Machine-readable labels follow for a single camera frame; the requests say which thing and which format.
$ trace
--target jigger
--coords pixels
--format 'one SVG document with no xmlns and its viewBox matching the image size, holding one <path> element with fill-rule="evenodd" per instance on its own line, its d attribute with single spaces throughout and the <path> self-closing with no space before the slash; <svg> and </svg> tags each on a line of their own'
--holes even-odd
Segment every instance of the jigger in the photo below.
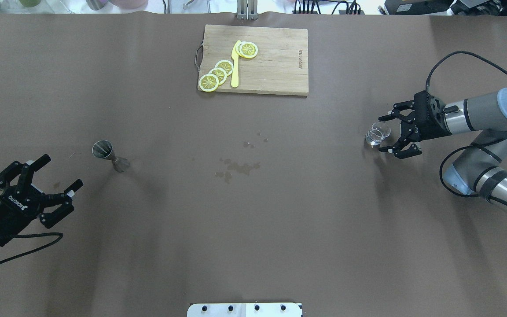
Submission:
<svg viewBox="0 0 507 317">
<path fill-rule="evenodd" d="M 97 141 L 93 145 L 91 152 L 93 153 L 93 156 L 98 159 L 101 158 L 103 160 L 113 162 L 113 169 L 119 173 L 126 171 L 130 167 L 130 163 L 127 159 L 124 157 L 118 157 L 114 154 L 113 145 L 107 140 Z"/>
</svg>

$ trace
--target wooden cutting board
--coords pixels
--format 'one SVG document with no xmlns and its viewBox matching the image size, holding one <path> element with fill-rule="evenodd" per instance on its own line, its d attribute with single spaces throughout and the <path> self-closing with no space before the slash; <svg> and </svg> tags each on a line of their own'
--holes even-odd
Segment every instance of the wooden cutting board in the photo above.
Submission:
<svg viewBox="0 0 507 317">
<path fill-rule="evenodd" d="M 258 28 L 253 26 L 205 26 L 203 61 L 199 78 L 219 60 L 231 60 L 237 40 L 254 42 L 259 49 L 252 59 L 240 58 L 239 86 L 231 77 L 217 92 L 247 94 L 308 95 L 308 30 Z"/>
</svg>

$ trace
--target shot glass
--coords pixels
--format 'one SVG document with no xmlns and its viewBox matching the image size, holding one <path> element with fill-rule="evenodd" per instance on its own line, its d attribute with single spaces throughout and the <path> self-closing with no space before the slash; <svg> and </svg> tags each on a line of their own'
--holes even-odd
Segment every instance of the shot glass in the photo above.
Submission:
<svg viewBox="0 0 507 317">
<path fill-rule="evenodd" d="M 369 132 L 365 135 L 365 141 L 370 146 L 374 147 L 381 144 L 381 142 L 388 138 L 389 135 L 390 127 L 382 121 L 377 121 L 372 125 L 371 130 L 369 130 Z"/>
</svg>

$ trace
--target cutting board handle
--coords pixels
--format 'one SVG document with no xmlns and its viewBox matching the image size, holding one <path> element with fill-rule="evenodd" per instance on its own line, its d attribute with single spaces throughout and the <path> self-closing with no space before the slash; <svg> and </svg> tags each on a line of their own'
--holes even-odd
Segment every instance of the cutting board handle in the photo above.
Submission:
<svg viewBox="0 0 507 317">
<path fill-rule="evenodd" d="M 197 52 L 195 53 L 195 67 L 197 67 L 197 72 L 201 71 L 201 63 L 203 62 L 203 52 L 201 52 L 201 61 L 199 62 L 199 51 L 202 51 L 203 48 L 203 41 L 201 41 L 201 44 L 197 48 Z"/>
</svg>

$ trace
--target lemon slice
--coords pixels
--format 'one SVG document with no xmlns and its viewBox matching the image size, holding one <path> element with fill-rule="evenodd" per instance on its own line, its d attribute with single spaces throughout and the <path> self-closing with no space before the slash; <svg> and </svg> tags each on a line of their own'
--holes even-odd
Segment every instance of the lemon slice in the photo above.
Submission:
<svg viewBox="0 0 507 317">
<path fill-rule="evenodd" d="M 221 84 L 224 84 L 224 82 L 226 81 L 226 78 L 228 77 L 228 75 L 226 74 L 226 71 L 220 67 L 215 67 L 215 68 L 211 69 L 209 74 L 213 74 L 214 76 L 217 76 L 217 78 L 219 79 L 219 86 Z"/>
<path fill-rule="evenodd" d="M 252 42 L 242 42 L 238 46 L 238 54 L 243 58 L 255 58 L 257 56 L 257 45 Z"/>
<path fill-rule="evenodd" d="M 219 86 L 219 81 L 216 75 L 206 74 L 199 79 L 199 88 L 203 92 L 214 92 Z"/>
<path fill-rule="evenodd" d="M 222 68 L 226 72 L 227 76 L 230 76 L 230 74 L 232 74 L 232 71 L 234 70 L 234 64 L 232 64 L 232 62 L 227 59 L 223 59 L 217 62 L 215 68 L 216 67 Z"/>
</svg>

